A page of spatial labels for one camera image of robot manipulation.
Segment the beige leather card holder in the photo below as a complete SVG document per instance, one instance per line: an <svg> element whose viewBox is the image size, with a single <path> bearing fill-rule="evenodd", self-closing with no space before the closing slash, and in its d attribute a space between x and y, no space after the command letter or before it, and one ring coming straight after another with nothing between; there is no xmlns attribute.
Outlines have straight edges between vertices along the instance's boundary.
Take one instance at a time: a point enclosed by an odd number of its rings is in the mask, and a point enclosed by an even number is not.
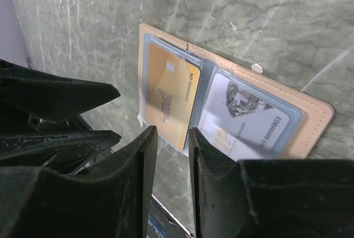
<svg viewBox="0 0 354 238"><path fill-rule="evenodd" d="M216 74L224 75L289 116L289 123L275 144L274 153L269 158L300 159L307 157L334 115L332 106L323 101L179 39L149 24L142 23L139 26L138 59L138 119L141 124L149 125L144 119L144 109L149 43L151 42L157 43L162 48L185 58L188 62L201 69L191 119L186 133L185 147L180 151L184 154L188 152L188 131L193 127L198 128L211 84Z"/></svg>

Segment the gold VIP card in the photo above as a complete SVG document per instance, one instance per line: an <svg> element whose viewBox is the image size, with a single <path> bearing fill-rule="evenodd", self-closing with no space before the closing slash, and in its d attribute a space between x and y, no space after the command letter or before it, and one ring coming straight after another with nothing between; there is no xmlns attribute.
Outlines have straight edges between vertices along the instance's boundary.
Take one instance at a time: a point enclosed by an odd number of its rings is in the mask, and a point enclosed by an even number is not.
<svg viewBox="0 0 354 238"><path fill-rule="evenodd" d="M196 65L149 43L144 119L179 151L185 147L200 76Z"/></svg>

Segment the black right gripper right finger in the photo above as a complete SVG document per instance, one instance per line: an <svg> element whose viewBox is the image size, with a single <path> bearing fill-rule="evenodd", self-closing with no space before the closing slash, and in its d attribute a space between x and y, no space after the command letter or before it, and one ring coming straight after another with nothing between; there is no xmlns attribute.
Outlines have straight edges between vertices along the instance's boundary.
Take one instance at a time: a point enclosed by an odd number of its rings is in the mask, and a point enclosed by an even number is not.
<svg viewBox="0 0 354 238"><path fill-rule="evenodd" d="M233 161L189 131L197 237L352 237L353 161Z"/></svg>

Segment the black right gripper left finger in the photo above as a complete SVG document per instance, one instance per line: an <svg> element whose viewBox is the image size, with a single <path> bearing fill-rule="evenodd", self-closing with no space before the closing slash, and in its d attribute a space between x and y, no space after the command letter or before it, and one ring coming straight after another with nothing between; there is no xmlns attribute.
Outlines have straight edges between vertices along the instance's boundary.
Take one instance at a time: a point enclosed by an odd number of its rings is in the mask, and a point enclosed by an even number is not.
<svg viewBox="0 0 354 238"><path fill-rule="evenodd" d="M146 237L157 128L75 175L1 168L2 237Z"/></svg>

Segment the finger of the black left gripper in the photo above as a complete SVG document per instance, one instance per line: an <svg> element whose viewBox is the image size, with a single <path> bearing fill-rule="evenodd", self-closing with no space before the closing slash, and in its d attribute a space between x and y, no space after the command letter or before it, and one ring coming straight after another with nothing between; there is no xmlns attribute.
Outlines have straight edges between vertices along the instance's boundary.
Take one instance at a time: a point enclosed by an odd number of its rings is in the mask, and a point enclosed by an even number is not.
<svg viewBox="0 0 354 238"><path fill-rule="evenodd" d="M1 136L1 166L41 165L50 157L69 151L69 159L98 153L117 144L113 131L7 134Z"/></svg>
<svg viewBox="0 0 354 238"><path fill-rule="evenodd" d="M1 101L49 122L61 122L120 97L107 83L71 79L1 60Z"/></svg>

